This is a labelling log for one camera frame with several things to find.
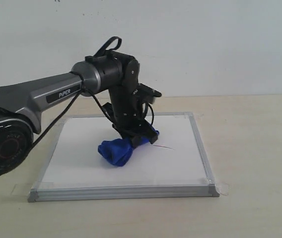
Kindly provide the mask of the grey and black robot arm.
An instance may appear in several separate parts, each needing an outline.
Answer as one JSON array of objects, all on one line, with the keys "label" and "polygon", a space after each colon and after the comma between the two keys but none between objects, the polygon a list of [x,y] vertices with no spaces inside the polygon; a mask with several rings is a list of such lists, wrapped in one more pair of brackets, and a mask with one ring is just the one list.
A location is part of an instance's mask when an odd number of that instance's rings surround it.
[{"label": "grey and black robot arm", "polygon": [[100,105],[112,127],[136,148],[155,143],[158,132],[146,115],[161,93],[138,81],[140,63],[131,55],[106,51],[87,56],[70,72],[0,87],[0,176],[20,166],[46,135],[41,116],[47,109],[78,96],[108,91],[110,102]]}]

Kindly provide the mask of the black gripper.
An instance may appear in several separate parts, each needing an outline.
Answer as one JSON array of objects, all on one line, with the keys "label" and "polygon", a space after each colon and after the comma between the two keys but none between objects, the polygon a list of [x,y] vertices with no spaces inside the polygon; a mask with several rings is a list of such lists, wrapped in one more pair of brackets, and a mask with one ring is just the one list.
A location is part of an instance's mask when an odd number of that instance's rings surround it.
[{"label": "black gripper", "polygon": [[128,101],[112,101],[102,106],[102,110],[109,117],[122,137],[129,137],[132,148],[144,143],[144,139],[154,144],[158,140],[159,131],[154,129],[154,111],[149,103]]}]

